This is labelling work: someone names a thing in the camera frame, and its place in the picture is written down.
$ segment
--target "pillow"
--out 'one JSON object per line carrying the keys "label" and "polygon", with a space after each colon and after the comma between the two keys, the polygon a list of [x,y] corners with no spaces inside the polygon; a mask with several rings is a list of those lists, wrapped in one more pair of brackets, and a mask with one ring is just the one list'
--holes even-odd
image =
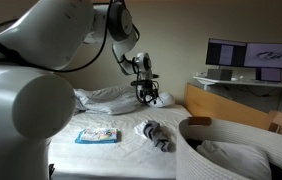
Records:
{"label": "pillow", "polygon": [[271,180],[267,155],[257,147],[216,141],[203,141],[197,152],[211,162],[241,176]]}
{"label": "pillow", "polygon": [[[151,99],[150,96],[146,97],[147,101],[149,101],[150,99]],[[174,101],[173,96],[168,92],[163,92],[159,94],[159,97],[157,98],[155,104],[154,104],[154,101],[151,101],[150,103],[148,103],[148,105],[151,107],[165,107],[165,106],[169,106],[174,103],[175,101]]]}
{"label": "pillow", "polygon": [[123,114],[141,105],[132,86],[115,86],[95,91],[77,89],[74,92],[76,109],[88,113]]}

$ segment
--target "robotic arm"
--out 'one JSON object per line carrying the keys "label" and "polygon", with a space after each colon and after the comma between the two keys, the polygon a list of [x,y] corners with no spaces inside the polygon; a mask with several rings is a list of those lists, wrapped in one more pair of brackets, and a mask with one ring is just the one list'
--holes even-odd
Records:
{"label": "robotic arm", "polygon": [[49,179],[51,137],[66,126],[75,106],[71,85],[51,72],[68,72],[60,69],[82,42],[104,45],[107,31],[123,73],[137,74],[131,84],[138,99],[155,99],[148,54],[125,57],[139,35],[124,1],[40,0],[0,33],[0,179]]}
{"label": "robotic arm", "polygon": [[112,42],[113,54],[122,72],[137,74],[137,80],[131,85],[138,87],[139,101],[149,103],[158,96],[151,80],[158,75],[152,74],[149,55],[139,53],[132,60],[125,57],[139,36],[124,1],[92,5],[81,0],[41,0],[0,33],[0,58],[22,66],[71,72],[60,69],[70,63],[83,39],[85,43],[103,46],[108,40]]}

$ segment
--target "white bed sheet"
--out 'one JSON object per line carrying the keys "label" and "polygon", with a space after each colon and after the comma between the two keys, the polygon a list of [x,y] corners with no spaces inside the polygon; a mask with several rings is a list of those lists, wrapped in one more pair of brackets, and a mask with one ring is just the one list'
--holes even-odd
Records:
{"label": "white bed sheet", "polygon": [[[122,115],[78,114],[52,139],[49,163],[55,164],[53,179],[175,179],[176,132],[178,123],[191,116],[180,105],[165,108],[142,106]],[[134,127],[155,120],[168,132],[172,152],[162,152],[149,139],[135,133]],[[76,144],[86,127],[118,128],[119,141],[110,144]]]}

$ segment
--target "wooden bed frame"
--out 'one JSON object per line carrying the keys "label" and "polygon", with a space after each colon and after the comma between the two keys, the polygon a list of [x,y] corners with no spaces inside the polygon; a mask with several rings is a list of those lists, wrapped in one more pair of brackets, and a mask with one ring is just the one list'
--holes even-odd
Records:
{"label": "wooden bed frame", "polygon": [[204,91],[191,84],[185,87],[184,106],[193,116],[207,116],[268,129],[267,113]]}

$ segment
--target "wall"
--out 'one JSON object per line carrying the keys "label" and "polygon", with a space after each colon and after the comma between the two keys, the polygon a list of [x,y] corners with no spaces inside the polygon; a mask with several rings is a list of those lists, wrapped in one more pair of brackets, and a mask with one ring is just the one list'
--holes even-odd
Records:
{"label": "wall", "polygon": [[[0,22],[20,17],[34,0],[0,0]],[[282,42],[282,0],[127,0],[141,39],[127,54],[148,52],[153,72],[160,75],[160,90],[172,93],[182,103],[186,82],[196,72],[205,72],[208,38],[238,41]],[[68,67],[91,59],[99,45],[84,45]],[[235,75],[254,76],[253,69],[236,68]],[[61,74],[75,88],[100,89],[128,84],[135,76],[125,76],[108,44],[90,67]]]}

